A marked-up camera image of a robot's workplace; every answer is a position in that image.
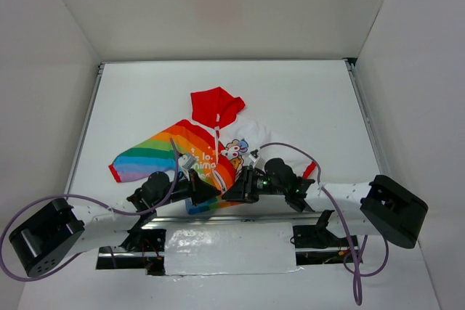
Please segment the rainbow and white kids jacket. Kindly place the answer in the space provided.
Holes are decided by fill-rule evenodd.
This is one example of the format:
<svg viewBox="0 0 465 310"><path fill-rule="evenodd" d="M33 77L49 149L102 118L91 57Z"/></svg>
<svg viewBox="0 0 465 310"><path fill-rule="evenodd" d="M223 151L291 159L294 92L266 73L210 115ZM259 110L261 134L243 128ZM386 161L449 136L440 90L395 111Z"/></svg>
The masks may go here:
<svg viewBox="0 0 465 310"><path fill-rule="evenodd" d="M118 183L146 179L174 169L173 150L195 158L200 179L221 191L231 188L251 164L250 154L264 146L263 160L281 158L304 178L315 171L313 161L285 147L286 138L241 114L246 104L221 87L193 92L192 115L123 151L109 165Z"/></svg>

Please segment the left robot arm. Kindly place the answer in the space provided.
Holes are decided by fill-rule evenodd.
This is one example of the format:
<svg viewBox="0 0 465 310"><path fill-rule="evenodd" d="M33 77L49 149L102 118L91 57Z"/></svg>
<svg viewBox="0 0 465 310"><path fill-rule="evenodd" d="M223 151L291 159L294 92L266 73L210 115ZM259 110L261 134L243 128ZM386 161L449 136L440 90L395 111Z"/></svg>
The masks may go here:
<svg viewBox="0 0 465 310"><path fill-rule="evenodd" d="M184 199L200 204L220 193L190 171L173 180L164 172L151 174L128 198L135 207L133 212L83 195L78 199L89 202L88 206L70 203L68 195L45 197L45 206L16 228L8 224L1 233L1 241L13 247L26 276L13 274L5 263L1 269L12 279L33 282L51 276L94 248L118 243L124 250L136 250L142 244L140 230L157 208Z"/></svg>

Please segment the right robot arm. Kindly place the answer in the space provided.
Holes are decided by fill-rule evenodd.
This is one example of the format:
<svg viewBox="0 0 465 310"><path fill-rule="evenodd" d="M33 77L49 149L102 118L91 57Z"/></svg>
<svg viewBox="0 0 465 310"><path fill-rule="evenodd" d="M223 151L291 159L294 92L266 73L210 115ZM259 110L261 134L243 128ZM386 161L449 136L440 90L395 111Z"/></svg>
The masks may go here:
<svg viewBox="0 0 465 310"><path fill-rule="evenodd" d="M282 196L298 213L320 216L316 237L333 245L346 234L378 235L400 248L415 247L428 205L388 176L354 184L318 184L297 176L280 158L273 158L264 170L242 169L223 200L256 203L262 195Z"/></svg>

